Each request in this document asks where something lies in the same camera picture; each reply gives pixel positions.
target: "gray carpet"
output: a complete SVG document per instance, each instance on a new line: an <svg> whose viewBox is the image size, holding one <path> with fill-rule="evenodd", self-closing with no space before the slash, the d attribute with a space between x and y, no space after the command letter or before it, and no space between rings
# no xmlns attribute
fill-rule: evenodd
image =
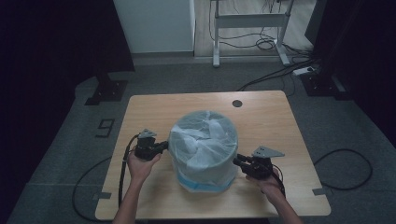
<svg viewBox="0 0 396 224"><path fill-rule="evenodd" d="M121 102L86 106L97 85L94 78L88 79L76 88L76 100L64 125L26 184L8 223L91 223L75 212L73 189L86 171L112 155L132 95L235 91L280 68L280 63L223 63L218 69L210 63L138 65L134 73L111 74L113 79L129 81ZM372 178L358 189L325 187L332 213L304 217L304 221L396 223L396 149L357 105L332 97L308 97L297 77L274 78L247 88L265 90L283 90L288 95L312 161L337 148L351 148L368 158L374 168ZM108 138L96 136L107 133L98 129L102 119L115 120ZM76 206L85 217L94 218L108 165L105 161L94 168L77 188ZM343 188L358 184L369 172L367 163L350 152L332 154L316 167L322 181ZM279 220L270 218L270 222Z"/></svg>

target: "floor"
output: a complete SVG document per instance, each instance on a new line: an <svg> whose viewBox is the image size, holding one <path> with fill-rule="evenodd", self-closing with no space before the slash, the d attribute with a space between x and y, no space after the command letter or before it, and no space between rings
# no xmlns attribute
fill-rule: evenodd
<svg viewBox="0 0 396 224"><path fill-rule="evenodd" d="M285 13L290 0L276 1L271 0L229 0L219 1L219 14L262 14L262 13ZM284 43L296 49L312 49L312 44L304 36L306 26L311 18L316 0L294 1L291 10L289 25L285 33ZM196 57L209 57L212 55L213 36L214 36L214 14L216 3L214 1L195 0L195 49ZM257 35L263 30L264 35L276 38L278 29L275 27L259 28L234 28L220 29L219 36L221 42L234 45L220 44L220 56L234 55L270 55L276 56L277 52L268 44L262 44L263 50L256 47L260 40Z"/></svg>

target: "human hand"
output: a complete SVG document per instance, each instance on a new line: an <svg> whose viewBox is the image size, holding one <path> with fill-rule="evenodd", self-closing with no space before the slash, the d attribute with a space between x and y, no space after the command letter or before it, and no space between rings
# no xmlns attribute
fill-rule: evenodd
<svg viewBox="0 0 396 224"><path fill-rule="evenodd" d="M279 176L279 172L277 169L274 169L274 173ZM257 184L262 191L267 196L267 199L270 203L274 204L278 200L285 199L285 196L282 194L280 190L280 186L275 180L273 176L269 176L264 180L255 179L249 175L246 176L246 179Z"/></svg>
<svg viewBox="0 0 396 224"><path fill-rule="evenodd" d="M134 148L128 156L128 168L131 174L131 183L143 183L151 172L152 166L159 161L161 154L157 154L151 161L144 161L134 155Z"/></svg>

